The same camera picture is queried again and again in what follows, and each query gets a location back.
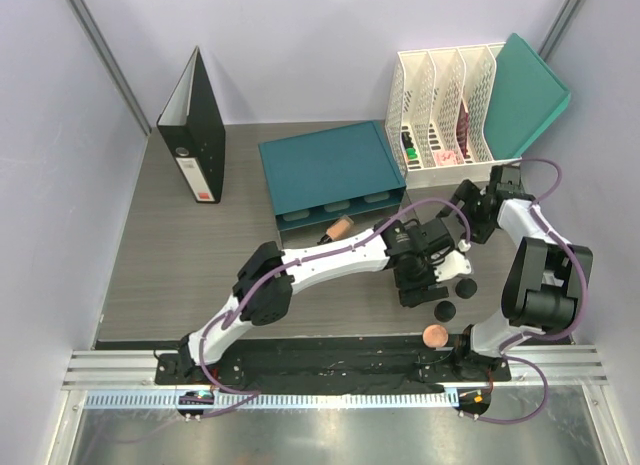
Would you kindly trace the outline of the beige foundation bottle black cap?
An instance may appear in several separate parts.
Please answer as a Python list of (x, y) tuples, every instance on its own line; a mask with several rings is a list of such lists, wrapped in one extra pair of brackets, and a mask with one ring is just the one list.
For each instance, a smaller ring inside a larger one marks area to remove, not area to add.
[(344, 215), (340, 217), (326, 229), (324, 235), (318, 241), (318, 244), (324, 245), (343, 239), (348, 235), (353, 225), (354, 222), (349, 216)]

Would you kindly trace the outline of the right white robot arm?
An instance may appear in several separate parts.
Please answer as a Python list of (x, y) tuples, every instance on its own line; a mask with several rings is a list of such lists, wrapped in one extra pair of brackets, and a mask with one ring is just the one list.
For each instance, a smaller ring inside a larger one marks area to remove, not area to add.
[(593, 253), (561, 236), (543, 216), (517, 164), (493, 166), (483, 188), (463, 181), (451, 201), (461, 208), (464, 243), (484, 244), (503, 230), (517, 247), (498, 311), (468, 326), (452, 350), (450, 363), (459, 380), (486, 380), (510, 348), (572, 333), (588, 300)]

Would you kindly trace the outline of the teal makeup drawer organizer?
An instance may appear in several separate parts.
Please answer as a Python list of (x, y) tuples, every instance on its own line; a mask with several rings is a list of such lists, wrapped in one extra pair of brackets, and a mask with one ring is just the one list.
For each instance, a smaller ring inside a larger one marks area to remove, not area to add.
[(279, 238), (399, 209), (406, 182), (382, 125), (359, 122), (258, 145)]

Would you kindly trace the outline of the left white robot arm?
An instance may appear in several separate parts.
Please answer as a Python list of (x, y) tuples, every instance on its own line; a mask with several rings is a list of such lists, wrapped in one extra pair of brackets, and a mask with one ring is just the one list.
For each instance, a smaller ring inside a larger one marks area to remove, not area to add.
[(242, 269), (220, 311), (179, 345), (178, 371), (205, 382), (227, 348), (249, 329), (282, 319), (303, 290), (343, 276), (390, 270), (402, 306), (443, 299), (446, 281), (469, 270), (469, 241), (457, 242), (444, 222), (383, 221), (351, 238), (302, 249), (261, 244)]

